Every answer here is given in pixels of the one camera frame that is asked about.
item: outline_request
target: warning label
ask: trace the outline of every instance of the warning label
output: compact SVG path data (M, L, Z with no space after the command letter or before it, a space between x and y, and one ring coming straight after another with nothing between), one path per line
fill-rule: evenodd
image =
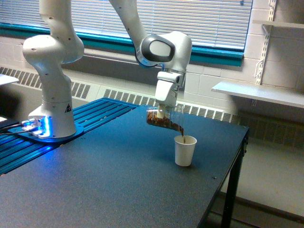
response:
M68 112L71 112L71 111L72 111L72 108L71 108L70 104L67 104L65 113L68 113Z

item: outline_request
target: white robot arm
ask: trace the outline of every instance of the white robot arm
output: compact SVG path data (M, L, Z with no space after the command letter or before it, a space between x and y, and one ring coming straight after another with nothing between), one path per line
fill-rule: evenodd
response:
M109 0L135 46L137 61L147 67L161 65L155 98L161 109L176 105L177 93L184 86L192 41L181 32L148 35L140 21L137 0Z
M29 114L35 125L24 130L35 136L63 138L76 132L71 80L63 74L61 64L72 63L84 54L84 45L76 35L71 18L71 0L39 0L40 15L49 25L50 35L28 38L23 45L25 59L38 71L42 83L42 105Z

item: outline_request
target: brown liquid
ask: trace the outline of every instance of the brown liquid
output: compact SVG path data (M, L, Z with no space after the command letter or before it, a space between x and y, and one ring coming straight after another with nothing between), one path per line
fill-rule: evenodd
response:
M178 125L177 123L173 123L169 118L166 116L164 118L157 118L156 112L149 112L147 115L147 124L157 126L157 127L163 127L163 128L169 128L175 131L178 131L181 133L183 137L184 143L186 143L186 138L184 135L184 129L182 126Z

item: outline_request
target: wall shelf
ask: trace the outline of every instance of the wall shelf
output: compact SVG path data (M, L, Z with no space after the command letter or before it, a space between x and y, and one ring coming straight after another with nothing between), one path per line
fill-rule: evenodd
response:
M304 93L292 89L267 85L260 86L244 82L220 82L211 90L228 95L304 108Z
M281 27L281 28L304 29L304 24L297 24L297 23L266 21L266 20L253 20L252 23L254 23L254 24L262 24L263 26L274 26L274 27Z
M15 77L10 77L10 76L0 74L0 86L6 85L9 83L18 82L18 81L19 80Z

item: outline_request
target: radiator vent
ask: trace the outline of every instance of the radiator vent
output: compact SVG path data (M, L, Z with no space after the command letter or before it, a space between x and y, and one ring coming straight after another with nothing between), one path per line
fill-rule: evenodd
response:
M300 149L304 146L304 126L301 124L272 121L251 114L241 116L240 124L250 127L251 137Z
M125 101L137 105L159 105L157 102L155 102L155 99L153 97L135 93L131 94L128 92L122 92L114 89L106 89L103 97L112 98L119 101ZM200 105L193 105L185 102L178 103L184 105L184 113L238 124L239 118L237 118L235 115L225 113L223 110L213 109Z
M33 74L25 71L0 67L0 74L17 78L17 84L32 87L41 90L42 84L38 74ZM91 86L83 83L72 81L72 96L77 98L86 99Z

